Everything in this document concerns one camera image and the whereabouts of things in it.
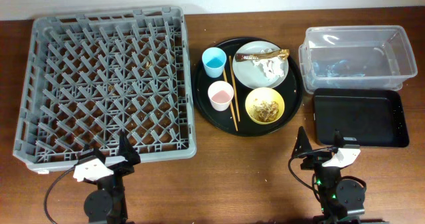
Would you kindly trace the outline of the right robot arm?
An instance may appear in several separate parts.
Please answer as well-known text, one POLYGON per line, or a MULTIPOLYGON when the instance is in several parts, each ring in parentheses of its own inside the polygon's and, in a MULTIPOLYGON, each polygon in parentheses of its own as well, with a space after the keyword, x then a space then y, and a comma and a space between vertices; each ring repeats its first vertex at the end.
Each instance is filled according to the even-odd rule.
POLYGON ((365 214, 367 184, 357 177, 341 175, 341 170, 352 165, 360 153, 357 140, 344 137, 339 130, 334 131, 332 146, 313 149, 304 127, 299 127, 288 169, 298 182, 312 190, 320 203, 322 214, 313 218, 314 223, 384 223, 382 219, 361 219, 365 214), (313 171, 310 184, 293 171, 295 159, 302 160, 302 170, 313 171))

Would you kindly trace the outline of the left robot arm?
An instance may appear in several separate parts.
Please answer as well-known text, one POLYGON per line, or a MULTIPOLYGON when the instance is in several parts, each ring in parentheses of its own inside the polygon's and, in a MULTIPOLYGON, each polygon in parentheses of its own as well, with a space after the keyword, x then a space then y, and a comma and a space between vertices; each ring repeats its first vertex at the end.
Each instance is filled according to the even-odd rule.
POLYGON ((134 166, 141 160, 125 132, 120 133, 118 156, 123 160, 107 166, 106 157, 98 148, 85 149, 74 166, 73 178, 97 186, 84 202, 89 223, 126 223, 128 220, 123 177, 133 173, 134 166))

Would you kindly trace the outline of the grey round plate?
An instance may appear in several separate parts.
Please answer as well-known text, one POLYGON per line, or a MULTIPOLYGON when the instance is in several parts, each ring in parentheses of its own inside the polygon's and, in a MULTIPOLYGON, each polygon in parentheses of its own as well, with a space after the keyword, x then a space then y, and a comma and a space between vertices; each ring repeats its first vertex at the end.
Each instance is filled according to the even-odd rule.
MULTIPOLYGON (((236 53, 244 54, 260 54, 269 53, 272 51, 280 50, 280 47, 267 42, 267 41, 252 41, 237 50, 236 53)), ((243 85, 255 89, 261 87, 275 88, 281 84, 289 73, 289 62, 288 59, 284 61, 281 66, 284 69, 285 75, 283 77, 275 77, 271 80, 266 78, 260 66, 254 66, 253 60, 246 60, 242 62, 236 62, 235 58, 232 60, 232 69, 235 77, 243 85)))

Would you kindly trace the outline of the food scraps pile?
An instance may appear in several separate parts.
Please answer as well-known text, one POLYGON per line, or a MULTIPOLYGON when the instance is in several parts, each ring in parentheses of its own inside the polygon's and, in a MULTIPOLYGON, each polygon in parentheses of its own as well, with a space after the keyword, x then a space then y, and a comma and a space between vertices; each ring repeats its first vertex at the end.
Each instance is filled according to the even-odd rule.
POLYGON ((275 101, 262 101, 260 104, 254 105, 251 111, 252 117, 260 122, 274 121, 279 112, 278 103, 275 101))

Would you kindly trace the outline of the pink plastic cup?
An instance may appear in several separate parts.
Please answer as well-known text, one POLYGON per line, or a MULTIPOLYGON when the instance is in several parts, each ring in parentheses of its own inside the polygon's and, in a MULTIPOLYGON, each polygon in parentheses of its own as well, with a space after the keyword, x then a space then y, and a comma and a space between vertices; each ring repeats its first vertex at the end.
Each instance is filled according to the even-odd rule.
POLYGON ((216 81, 209 86, 208 98, 216 111, 224 111, 230 106, 230 85, 225 81, 216 81))

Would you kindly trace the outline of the white tissue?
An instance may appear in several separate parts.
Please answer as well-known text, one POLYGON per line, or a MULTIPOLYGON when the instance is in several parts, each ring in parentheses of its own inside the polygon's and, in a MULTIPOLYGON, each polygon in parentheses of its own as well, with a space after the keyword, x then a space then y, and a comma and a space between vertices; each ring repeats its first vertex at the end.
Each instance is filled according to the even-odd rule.
POLYGON ((283 77, 284 69, 281 67, 288 55, 278 55, 273 58, 253 60, 254 66, 260 66, 268 80, 275 77, 283 77))

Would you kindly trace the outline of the yellow bowl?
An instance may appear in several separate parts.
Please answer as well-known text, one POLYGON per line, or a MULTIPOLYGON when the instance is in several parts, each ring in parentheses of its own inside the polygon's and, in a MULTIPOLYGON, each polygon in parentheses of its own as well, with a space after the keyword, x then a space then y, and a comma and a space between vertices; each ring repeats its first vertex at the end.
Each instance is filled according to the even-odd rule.
POLYGON ((277 122, 285 111, 282 95, 272 88, 256 88, 245 99, 249 118, 261 125, 277 122))

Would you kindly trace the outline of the brown gold snack wrapper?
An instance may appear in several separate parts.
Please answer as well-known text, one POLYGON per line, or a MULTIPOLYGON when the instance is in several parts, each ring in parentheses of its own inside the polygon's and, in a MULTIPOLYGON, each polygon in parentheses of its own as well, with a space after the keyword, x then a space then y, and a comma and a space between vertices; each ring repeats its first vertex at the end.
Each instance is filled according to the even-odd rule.
POLYGON ((286 60, 290 55, 289 49, 280 49, 277 51, 272 51, 269 53, 260 53, 260 54, 244 54, 244 53, 236 53, 235 60, 236 62, 242 62, 246 60, 263 60, 263 59, 271 59, 278 57, 281 60, 286 60))

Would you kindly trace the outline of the light blue plastic cup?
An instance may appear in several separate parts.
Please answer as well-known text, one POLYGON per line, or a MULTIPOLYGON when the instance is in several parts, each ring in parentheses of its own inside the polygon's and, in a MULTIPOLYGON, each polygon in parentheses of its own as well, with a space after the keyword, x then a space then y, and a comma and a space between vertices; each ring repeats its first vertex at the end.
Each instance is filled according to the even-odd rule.
POLYGON ((201 60, 206 74, 211 78, 218 78, 223 73, 227 56, 222 49, 211 47, 203 52, 201 60))

